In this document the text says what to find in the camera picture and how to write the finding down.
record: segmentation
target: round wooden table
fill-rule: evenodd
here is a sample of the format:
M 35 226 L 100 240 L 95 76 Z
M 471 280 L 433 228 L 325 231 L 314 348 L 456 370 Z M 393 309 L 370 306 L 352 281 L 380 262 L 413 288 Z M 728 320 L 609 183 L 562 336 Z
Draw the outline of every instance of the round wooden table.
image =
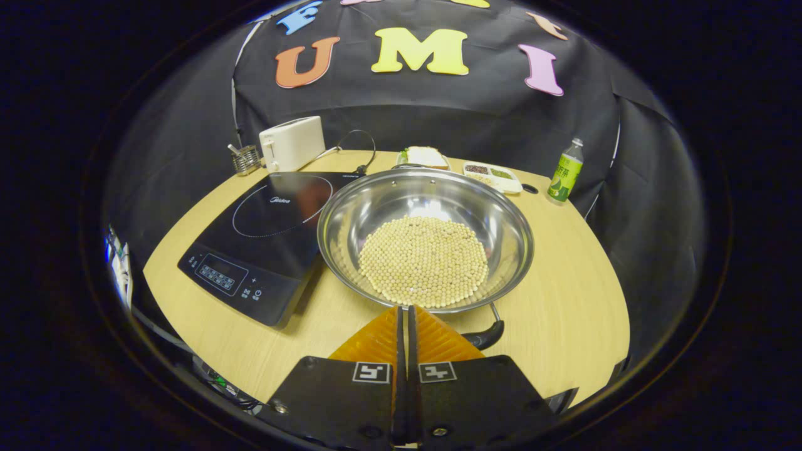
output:
M 377 152 L 375 173 L 395 164 L 396 152 Z M 350 172 L 370 158 L 343 150 L 302 171 Z M 449 158 L 461 173 L 463 161 Z M 543 397 L 579 388 L 573 404 L 604 387 L 630 344 L 624 295 L 610 260 L 570 204 L 546 199 L 549 178 L 512 169 L 539 190 L 509 195 L 532 227 L 534 259 L 520 284 L 496 307 L 505 322 L 501 340 L 486 356 L 512 357 Z M 178 269 L 198 235 L 265 169 L 232 176 L 190 209 L 164 236 L 144 268 L 148 286 L 183 341 L 221 376 L 266 402 L 303 356 L 328 357 L 362 326 L 387 309 L 356 294 L 321 265 L 287 326 L 274 330 L 215 299 Z M 459 333 L 490 327 L 490 307 L 441 315 Z

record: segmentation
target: induction cooktop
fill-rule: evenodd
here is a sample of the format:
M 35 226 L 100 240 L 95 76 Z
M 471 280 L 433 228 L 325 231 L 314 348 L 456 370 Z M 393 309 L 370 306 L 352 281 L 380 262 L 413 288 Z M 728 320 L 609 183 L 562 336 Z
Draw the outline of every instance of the induction cooktop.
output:
M 282 328 L 318 255 L 320 211 L 355 173 L 271 173 L 212 221 L 178 267 L 212 296 Z

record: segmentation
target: pink letter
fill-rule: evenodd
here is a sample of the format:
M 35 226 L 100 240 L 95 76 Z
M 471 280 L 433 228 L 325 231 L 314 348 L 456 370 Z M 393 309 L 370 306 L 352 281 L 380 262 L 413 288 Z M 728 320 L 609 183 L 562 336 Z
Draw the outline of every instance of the pink letter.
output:
M 342 0 L 340 5 L 348 6 L 348 5 L 356 5 L 357 3 L 362 2 L 381 2 L 382 0 Z
M 552 66 L 552 61 L 557 57 L 545 50 L 525 44 L 518 44 L 518 48 L 529 58 L 529 78 L 525 80 L 526 86 L 551 95 L 563 95 L 562 88 L 557 86 Z

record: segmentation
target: foam letter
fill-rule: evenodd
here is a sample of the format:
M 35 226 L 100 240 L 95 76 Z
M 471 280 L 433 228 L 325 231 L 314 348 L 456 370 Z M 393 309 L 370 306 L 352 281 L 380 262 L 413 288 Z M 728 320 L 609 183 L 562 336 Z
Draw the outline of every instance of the foam letter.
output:
M 281 23 L 283 26 L 286 26 L 286 35 L 291 35 L 314 21 L 314 15 L 318 13 L 318 8 L 315 7 L 321 3 L 322 2 L 312 2 L 300 10 L 286 15 L 282 20 L 276 22 L 276 25 Z
M 563 95 L 562 88 L 557 86 L 552 65 L 552 61 L 557 57 L 537 47 L 519 44 L 518 48 L 529 58 L 529 78 L 525 80 L 526 86 L 551 95 Z
M 317 81 L 329 70 L 331 53 L 334 49 L 334 44 L 339 40 L 340 38 L 335 36 L 321 39 L 312 44 L 313 48 L 318 49 L 318 53 L 314 56 L 314 66 L 302 74 L 295 71 L 295 64 L 298 62 L 298 55 L 301 54 L 304 47 L 294 47 L 276 55 L 276 60 L 278 61 L 276 84 L 290 89 Z
M 459 3 L 460 5 L 475 6 L 477 8 L 490 7 L 490 3 L 487 3 L 485 0 L 452 0 L 452 2 Z
M 537 22 L 537 25 L 540 25 L 541 28 L 546 33 L 549 33 L 550 35 L 554 36 L 555 38 L 562 39 L 563 41 L 567 41 L 568 40 L 568 36 L 565 36 L 565 35 L 561 34 L 559 31 L 557 31 L 557 30 L 562 30 L 562 28 L 560 28 L 559 26 L 554 25 L 553 23 L 549 22 L 549 20 L 547 18 L 545 18 L 543 16 L 539 16 L 537 14 L 530 13 L 528 11 L 526 12 L 526 14 L 529 14 L 530 16 L 532 16 L 532 18 L 535 19 L 535 22 Z
M 382 0 L 342 0 L 340 2 L 340 5 L 348 6 L 348 5 L 356 5 L 357 3 L 362 3 L 362 2 L 372 3 L 372 2 L 381 2 L 381 1 Z
M 397 72 L 403 67 L 398 54 L 409 68 L 417 71 L 434 54 L 429 71 L 439 74 L 466 75 L 468 68 L 462 64 L 462 41 L 468 37 L 462 31 L 434 30 L 422 43 L 406 28 L 383 28 L 376 31 L 382 39 L 379 61 L 371 66 L 373 72 Z

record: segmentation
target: metal wire basket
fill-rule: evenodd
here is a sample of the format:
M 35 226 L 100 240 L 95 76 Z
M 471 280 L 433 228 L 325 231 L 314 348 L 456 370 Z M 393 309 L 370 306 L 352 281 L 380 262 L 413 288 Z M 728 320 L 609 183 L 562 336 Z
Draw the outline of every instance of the metal wire basket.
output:
M 234 163 L 234 171 L 241 177 L 252 173 L 261 165 L 259 152 L 255 145 L 248 145 L 240 149 L 239 155 L 232 155 L 231 161 Z

